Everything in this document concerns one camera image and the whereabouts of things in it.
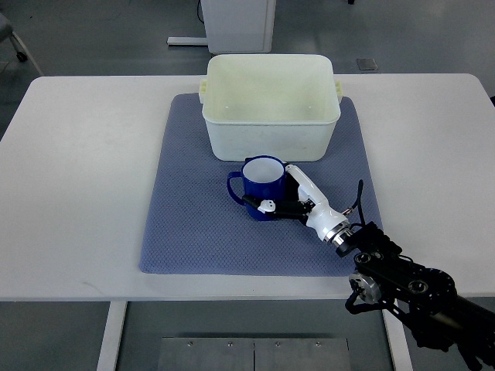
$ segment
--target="mug handle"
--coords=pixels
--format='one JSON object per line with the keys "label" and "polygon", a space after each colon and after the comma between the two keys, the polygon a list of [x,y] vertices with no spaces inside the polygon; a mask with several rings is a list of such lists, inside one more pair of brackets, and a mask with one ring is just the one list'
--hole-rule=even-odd
{"label": "mug handle", "polygon": [[242,199],[240,199],[239,197],[237,197],[237,195],[232,190],[232,187],[230,186],[230,180],[232,178],[241,178],[241,177],[242,177],[241,172],[229,172],[229,175],[227,177],[227,190],[229,191],[230,197],[232,197],[236,203],[244,206],[244,201]]}

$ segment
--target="blue towel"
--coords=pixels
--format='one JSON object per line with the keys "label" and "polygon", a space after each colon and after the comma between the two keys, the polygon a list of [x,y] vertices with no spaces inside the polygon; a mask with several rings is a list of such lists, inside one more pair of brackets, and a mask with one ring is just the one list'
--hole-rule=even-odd
{"label": "blue towel", "polygon": [[[351,206],[359,179],[365,218],[381,226],[356,110],[344,97],[326,154],[295,163],[338,211]],[[140,269],[154,274],[347,276],[353,255],[339,258],[297,220],[258,222],[229,196],[223,162],[211,150],[197,94],[174,98],[163,137],[142,243]],[[241,180],[237,194],[242,195]],[[357,212],[351,223],[358,222]]]}

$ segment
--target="metal plate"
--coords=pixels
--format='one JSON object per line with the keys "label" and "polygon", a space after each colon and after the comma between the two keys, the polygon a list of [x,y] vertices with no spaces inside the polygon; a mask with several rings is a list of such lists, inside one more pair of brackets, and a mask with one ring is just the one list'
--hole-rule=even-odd
{"label": "metal plate", "polygon": [[255,371],[350,371],[346,339],[256,339]]}
{"label": "metal plate", "polygon": [[376,71],[378,70],[378,65],[373,58],[363,58],[357,59],[357,66],[361,71]]}
{"label": "metal plate", "polygon": [[163,338],[158,371],[350,371],[346,339]]}
{"label": "metal plate", "polygon": [[253,339],[162,339],[158,371],[253,371],[253,369]]}

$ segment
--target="white plastic bin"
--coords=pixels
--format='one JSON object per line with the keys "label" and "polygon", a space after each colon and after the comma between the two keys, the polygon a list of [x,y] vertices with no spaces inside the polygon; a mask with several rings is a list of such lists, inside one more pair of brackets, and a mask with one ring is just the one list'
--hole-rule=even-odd
{"label": "white plastic bin", "polygon": [[316,161],[340,117],[332,63],[317,55],[215,56],[200,100],[213,153],[224,161]]}

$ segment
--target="mug rim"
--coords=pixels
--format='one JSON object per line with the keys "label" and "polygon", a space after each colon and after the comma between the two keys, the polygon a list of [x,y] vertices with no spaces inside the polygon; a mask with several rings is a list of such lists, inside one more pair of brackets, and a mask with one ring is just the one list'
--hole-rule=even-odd
{"label": "mug rim", "polygon": [[[256,181],[254,181],[254,180],[249,179],[249,178],[248,178],[248,177],[244,174],[244,167],[245,167],[248,163],[250,163],[250,162],[252,162],[252,161],[254,161],[254,160],[256,160],[256,159],[259,159],[259,158],[271,158],[272,160],[275,160],[276,162],[278,162],[278,163],[282,166],[282,173],[281,173],[281,175],[280,175],[278,178],[276,178],[276,179],[274,179],[274,180],[272,180],[272,181],[270,181],[270,182],[263,182],[263,183],[256,182]],[[243,177],[245,180],[247,180],[248,182],[251,182],[251,183],[256,183],[256,184],[272,184],[272,183],[278,182],[278,181],[280,180],[280,178],[284,177],[284,175],[285,175],[285,163],[284,163],[284,162],[283,162],[280,158],[276,158],[276,157],[274,157],[274,156],[270,156],[270,155],[258,155],[258,156],[250,157],[249,159],[247,159],[247,161],[246,161],[246,162],[242,165],[242,168],[241,168],[241,174],[242,174],[242,177]]]}

